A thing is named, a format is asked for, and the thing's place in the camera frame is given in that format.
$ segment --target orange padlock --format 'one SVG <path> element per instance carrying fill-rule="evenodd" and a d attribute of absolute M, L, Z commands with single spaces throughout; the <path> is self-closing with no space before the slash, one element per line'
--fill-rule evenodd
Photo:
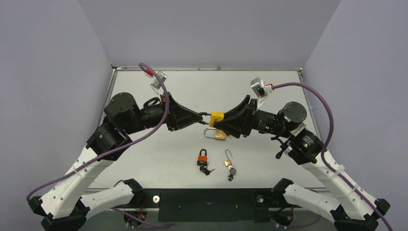
<path fill-rule="evenodd" d="M 207 150 L 206 149 L 201 149 L 200 150 L 200 155 L 198 156 L 197 160 L 197 165 L 198 166 L 207 166 Z"/>

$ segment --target gray wall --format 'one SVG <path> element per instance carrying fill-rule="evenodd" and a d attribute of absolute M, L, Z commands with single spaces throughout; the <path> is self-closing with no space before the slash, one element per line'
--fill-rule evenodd
<path fill-rule="evenodd" d="M 78 0 L 116 66 L 305 65 L 340 0 Z"/>
<path fill-rule="evenodd" d="M 0 230 L 43 230 L 25 196 L 78 157 L 111 73 L 76 0 L 0 2 Z"/>
<path fill-rule="evenodd" d="M 304 68 L 334 113 L 333 156 L 391 203 L 394 230 L 408 229 L 407 25 L 408 1 L 342 0 Z M 327 114 L 311 98 L 324 137 Z"/>

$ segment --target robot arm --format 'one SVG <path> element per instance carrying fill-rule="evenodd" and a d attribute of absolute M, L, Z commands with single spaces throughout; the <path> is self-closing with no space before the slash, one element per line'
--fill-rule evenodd
<path fill-rule="evenodd" d="M 200 114 L 181 106 L 170 93 L 168 95 L 169 113 L 165 120 L 168 130 L 176 131 L 202 121 Z M 107 151 L 131 143 L 129 134 L 158 125 L 165 112 L 165 98 L 152 98 L 140 109 L 131 94 L 122 92 L 111 99 L 104 112 L 103 124 L 87 141 L 88 150 L 82 152 L 67 172 L 75 174 L 58 182 L 43 196 L 35 196 L 29 201 L 33 212 L 44 217 L 41 224 L 46 231 L 78 230 L 95 214 L 117 205 L 138 205 L 143 197 L 143 188 L 134 179 L 102 192 L 83 195 L 98 175 L 127 148 L 83 169 L 79 167 Z"/>
<path fill-rule="evenodd" d="M 344 166 L 337 164 L 328 150 L 321 156 L 323 143 L 312 132 L 306 129 L 306 109 L 297 102 L 289 102 L 277 114 L 258 110 L 262 97 L 271 92 L 269 86 L 259 78 L 251 82 L 258 99 L 245 99 L 232 110 L 224 113 L 222 119 L 211 118 L 213 127 L 227 135 L 239 138 L 249 136 L 253 129 L 262 134 L 272 134 L 271 140 L 281 143 L 281 151 L 276 154 L 279 159 L 283 154 L 292 158 L 298 165 L 312 173 L 334 196 L 330 198 L 306 190 L 292 181 L 282 179 L 274 192 L 282 195 L 287 203 L 299 205 L 332 221 L 339 231 L 362 230 L 373 231 L 377 228 L 379 218 L 374 209 L 359 195 L 361 193 L 382 214 L 390 205 L 384 199 L 376 199 L 359 187 L 344 171 Z"/>

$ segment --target cable tie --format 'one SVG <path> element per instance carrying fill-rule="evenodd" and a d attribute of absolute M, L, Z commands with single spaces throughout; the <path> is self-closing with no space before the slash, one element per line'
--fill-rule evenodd
<path fill-rule="evenodd" d="M 344 165 L 339 165 L 337 170 L 335 172 L 333 172 L 333 174 L 331 174 L 328 177 L 322 177 L 322 178 L 318 178 L 319 181 L 330 181 L 333 178 L 337 177 L 337 175 L 340 174 L 341 171 L 343 171 L 345 169 Z"/>
<path fill-rule="evenodd" d="M 75 164 L 72 165 L 72 169 L 73 169 L 74 172 L 75 172 L 76 174 L 78 174 L 82 179 L 85 179 L 85 176 L 84 176 L 82 173 L 80 173 L 80 172 L 77 171 L 77 169 L 75 168 Z"/>
<path fill-rule="evenodd" d="M 348 193 L 344 194 L 343 196 L 337 196 L 336 199 L 340 199 L 340 198 L 345 198 L 348 197 L 350 194 L 352 194 L 354 192 L 354 190 L 356 190 L 359 187 L 359 185 L 355 182 L 354 183 L 354 187 L 348 191 Z"/>

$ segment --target key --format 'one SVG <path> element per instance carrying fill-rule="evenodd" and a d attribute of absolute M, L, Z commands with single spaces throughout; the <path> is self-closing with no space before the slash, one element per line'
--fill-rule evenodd
<path fill-rule="evenodd" d="M 200 171 L 204 173 L 206 176 L 210 175 L 210 173 L 213 172 L 214 170 L 215 168 L 212 170 L 208 170 L 205 166 L 200 166 Z"/>

